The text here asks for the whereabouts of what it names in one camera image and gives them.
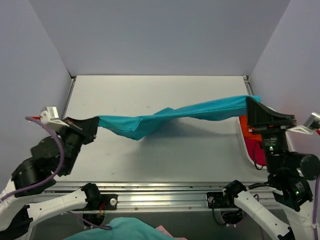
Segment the teal t-shirt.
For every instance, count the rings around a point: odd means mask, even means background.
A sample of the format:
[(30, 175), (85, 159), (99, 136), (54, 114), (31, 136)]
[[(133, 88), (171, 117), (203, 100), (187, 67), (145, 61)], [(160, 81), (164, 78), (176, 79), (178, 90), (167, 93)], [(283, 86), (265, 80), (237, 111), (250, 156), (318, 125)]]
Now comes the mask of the teal t-shirt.
[(231, 96), (173, 109), (164, 108), (151, 115), (100, 115), (98, 126), (132, 140), (140, 140), (160, 128), (164, 123), (180, 118), (218, 122), (244, 116), (247, 95)]

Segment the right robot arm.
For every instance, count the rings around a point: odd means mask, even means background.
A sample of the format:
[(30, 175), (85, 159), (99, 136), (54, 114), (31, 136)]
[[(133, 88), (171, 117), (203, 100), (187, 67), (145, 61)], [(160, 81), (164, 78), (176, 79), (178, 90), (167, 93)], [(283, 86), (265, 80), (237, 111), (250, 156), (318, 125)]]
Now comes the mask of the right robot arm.
[[(222, 190), (227, 206), (236, 206), (249, 215), (273, 240), (318, 240), (320, 225), (317, 220), (319, 194), (309, 181), (320, 185), (320, 160), (314, 154), (290, 151), (286, 132), (308, 132), (319, 124), (297, 125), (294, 115), (274, 111), (253, 97), (246, 97), (247, 125), (253, 134), (261, 135), (265, 155), (267, 181), (244, 186), (234, 180)], [(275, 217), (250, 193), (266, 186), (283, 209), (288, 223)]]

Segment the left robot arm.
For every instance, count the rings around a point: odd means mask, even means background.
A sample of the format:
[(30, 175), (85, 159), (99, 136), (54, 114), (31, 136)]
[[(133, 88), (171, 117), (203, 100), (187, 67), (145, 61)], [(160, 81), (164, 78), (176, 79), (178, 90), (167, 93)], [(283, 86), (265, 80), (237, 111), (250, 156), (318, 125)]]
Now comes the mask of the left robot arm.
[(40, 119), (27, 116), (45, 129), (49, 136), (32, 147), (31, 157), (12, 173), (0, 195), (0, 238), (16, 240), (38, 223), (73, 210), (95, 210), (102, 195), (94, 183), (87, 183), (76, 191), (44, 202), (31, 203), (34, 196), (56, 184), (55, 176), (71, 173), (83, 145), (96, 138), (99, 118), (84, 120), (70, 117), (59, 121), (59, 130), (52, 130)]

